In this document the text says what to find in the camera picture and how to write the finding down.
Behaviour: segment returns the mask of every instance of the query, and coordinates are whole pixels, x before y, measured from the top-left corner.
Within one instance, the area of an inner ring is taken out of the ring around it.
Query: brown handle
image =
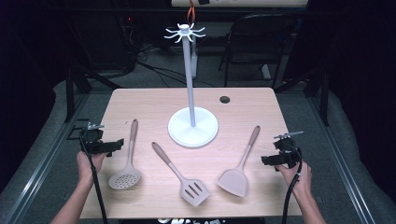
[[[131,137],[129,139],[130,141],[134,141],[136,139],[137,126],[138,126],[137,119],[134,119],[131,126]]]
[[[154,151],[157,152],[157,154],[161,157],[161,159],[163,159],[163,161],[169,165],[169,163],[171,163],[171,160],[169,160],[168,156],[166,156],[165,152],[163,151],[163,149],[160,147],[160,145],[158,145],[155,142],[152,142],[152,148],[154,148]]]
[[[250,137],[250,140],[248,141],[248,146],[253,146],[253,143],[256,141],[257,136],[259,135],[260,132],[260,125],[257,125],[256,128],[253,130],[253,134]]]

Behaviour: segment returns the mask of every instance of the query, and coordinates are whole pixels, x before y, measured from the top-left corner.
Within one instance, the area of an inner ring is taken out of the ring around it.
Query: white rotating hook rack
[[[182,40],[184,53],[184,66],[186,71],[186,82],[189,96],[189,107],[180,109],[169,120],[168,132],[172,139],[179,145],[187,148],[203,147],[210,143],[217,135],[219,130],[219,123],[216,117],[208,110],[195,107],[192,86],[192,71],[196,72],[196,51],[195,51],[195,37],[203,37],[205,35],[197,35],[194,32],[201,32],[201,30],[194,31],[188,24],[177,25],[180,30],[171,31],[165,29],[167,32],[174,35],[165,36],[165,38],[173,38],[179,36],[175,42]],[[193,53],[190,53],[190,42],[193,44]],[[191,57],[195,61],[191,66]]]

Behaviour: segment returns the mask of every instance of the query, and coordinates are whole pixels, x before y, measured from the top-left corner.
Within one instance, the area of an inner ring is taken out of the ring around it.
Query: human hand
[[[101,170],[103,159],[105,158],[106,155],[107,155],[107,153],[100,153],[100,154],[91,155],[92,162],[93,162],[93,165],[96,168],[96,172],[97,173],[99,173],[99,171]],[[91,170],[90,161],[88,160],[87,155],[84,152],[82,152],[82,151],[80,151],[77,154],[77,164],[78,164],[79,181],[92,179],[92,170]]]
[[[293,168],[290,169],[283,165],[276,166],[276,169],[278,169],[285,178],[287,186],[291,184],[292,179],[297,174],[299,165],[300,163],[298,162]],[[305,161],[303,161],[301,175],[299,176],[298,182],[296,182],[293,188],[294,196],[311,195],[311,179],[312,179],[311,167]]]

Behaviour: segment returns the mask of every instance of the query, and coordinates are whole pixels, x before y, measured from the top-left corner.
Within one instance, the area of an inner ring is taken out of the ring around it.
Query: black chair
[[[224,87],[227,87],[229,64],[276,64],[272,78],[275,87],[285,40],[296,30],[296,20],[282,14],[250,14],[238,19],[228,33],[219,70],[225,62]]]

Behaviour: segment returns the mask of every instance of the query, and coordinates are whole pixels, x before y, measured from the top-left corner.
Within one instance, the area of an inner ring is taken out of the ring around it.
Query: chair backrest
[[[250,14],[238,19],[229,38],[254,35],[289,35],[295,31],[296,20],[283,14]]]

